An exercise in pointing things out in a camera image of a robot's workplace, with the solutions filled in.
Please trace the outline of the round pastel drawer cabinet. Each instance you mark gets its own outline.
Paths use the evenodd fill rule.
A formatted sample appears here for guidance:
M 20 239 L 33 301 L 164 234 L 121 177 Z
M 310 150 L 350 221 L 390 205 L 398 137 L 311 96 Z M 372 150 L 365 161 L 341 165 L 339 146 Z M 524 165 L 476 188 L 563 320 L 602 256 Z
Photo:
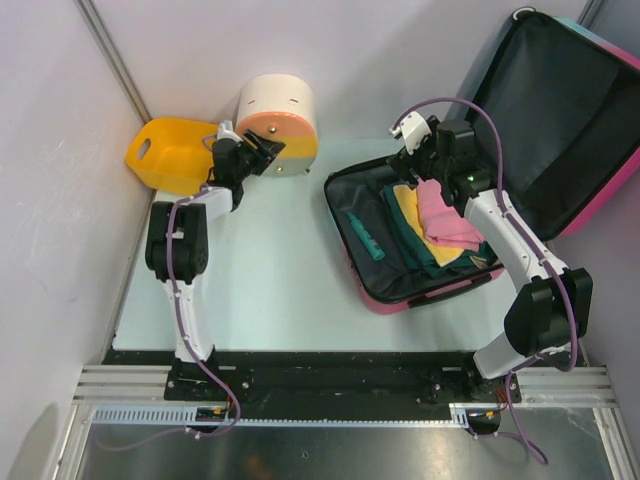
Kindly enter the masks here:
M 285 144 L 266 170 L 271 176 L 294 176 L 310 172 L 319 148 L 318 127 L 311 87 L 289 74 L 264 74 L 243 87 L 235 131 Z

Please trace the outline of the pink cloth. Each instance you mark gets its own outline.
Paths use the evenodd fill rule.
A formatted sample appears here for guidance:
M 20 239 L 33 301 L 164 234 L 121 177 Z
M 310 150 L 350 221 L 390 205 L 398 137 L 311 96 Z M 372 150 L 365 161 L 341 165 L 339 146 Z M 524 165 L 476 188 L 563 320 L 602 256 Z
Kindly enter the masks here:
M 416 188 L 419 218 L 426 239 L 442 247 L 478 251 L 484 236 L 453 207 L 444 203 L 436 180 L 421 181 Z

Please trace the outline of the teal tube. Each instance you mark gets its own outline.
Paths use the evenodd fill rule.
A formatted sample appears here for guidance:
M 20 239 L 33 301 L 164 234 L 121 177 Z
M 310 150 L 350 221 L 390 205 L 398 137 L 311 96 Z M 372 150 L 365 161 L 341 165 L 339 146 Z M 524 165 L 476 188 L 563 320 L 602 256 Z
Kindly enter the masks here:
M 364 223 L 353 213 L 347 214 L 349 223 L 362 242 L 364 248 L 374 261 L 381 261 L 385 258 L 384 250 L 379 246 L 377 241 L 371 236 Z

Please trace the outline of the pink and teal children's suitcase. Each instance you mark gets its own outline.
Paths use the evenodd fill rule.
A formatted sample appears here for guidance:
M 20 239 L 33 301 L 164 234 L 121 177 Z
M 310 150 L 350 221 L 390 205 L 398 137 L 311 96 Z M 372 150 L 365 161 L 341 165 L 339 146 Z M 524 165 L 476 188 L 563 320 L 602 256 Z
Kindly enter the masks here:
M 516 11 L 465 116 L 467 182 L 501 185 L 548 241 L 580 229 L 639 165 L 639 60 L 579 24 Z M 439 266 L 401 219 L 395 153 L 332 173 L 324 194 L 372 311 L 428 305 L 497 277 L 487 245 Z

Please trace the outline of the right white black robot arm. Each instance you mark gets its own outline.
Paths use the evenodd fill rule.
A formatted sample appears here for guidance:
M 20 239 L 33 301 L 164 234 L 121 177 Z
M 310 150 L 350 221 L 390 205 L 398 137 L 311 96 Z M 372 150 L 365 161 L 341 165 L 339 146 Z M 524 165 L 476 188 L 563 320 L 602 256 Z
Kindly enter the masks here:
M 591 276 L 583 268 L 570 269 L 522 219 L 501 175 L 481 166 L 468 122 L 410 111 L 390 133 L 404 145 L 389 166 L 412 187 L 421 180 L 437 181 L 444 203 L 483 235 L 516 291 L 502 334 L 474 353 L 475 367 L 461 376 L 463 393 L 484 401 L 496 391 L 497 377 L 539 360 L 572 370 L 588 324 Z

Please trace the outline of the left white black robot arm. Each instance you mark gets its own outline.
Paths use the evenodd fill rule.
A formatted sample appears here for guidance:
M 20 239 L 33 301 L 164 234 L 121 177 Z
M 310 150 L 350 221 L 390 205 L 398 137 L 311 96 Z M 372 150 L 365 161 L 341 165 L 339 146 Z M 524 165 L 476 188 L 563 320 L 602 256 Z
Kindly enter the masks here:
M 172 305 L 175 357 L 189 363 L 205 362 L 214 351 L 201 285 L 209 261 L 208 222 L 236 210 L 245 179 L 265 173 L 286 147 L 250 129 L 237 134 L 230 121 L 203 143 L 212 153 L 208 177 L 183 198 L 153 203 L 145 247 L 146 266 Z

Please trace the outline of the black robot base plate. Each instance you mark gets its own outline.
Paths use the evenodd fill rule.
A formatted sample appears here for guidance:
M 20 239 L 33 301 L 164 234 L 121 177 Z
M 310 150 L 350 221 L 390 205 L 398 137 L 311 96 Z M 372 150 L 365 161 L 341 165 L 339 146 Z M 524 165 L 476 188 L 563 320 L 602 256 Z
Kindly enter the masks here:
M 469 352 L 219 351 L 206 362 L 230 392 L 194 363 L 169 351 L 108 351 L 109 366 L 166 366 L 168 400 L 213 401 L 236 396 L 245 417 L 304 417 L 326 407 L 401 413 L 422 405 L 520 402 L 516 378 L 481 377 Z

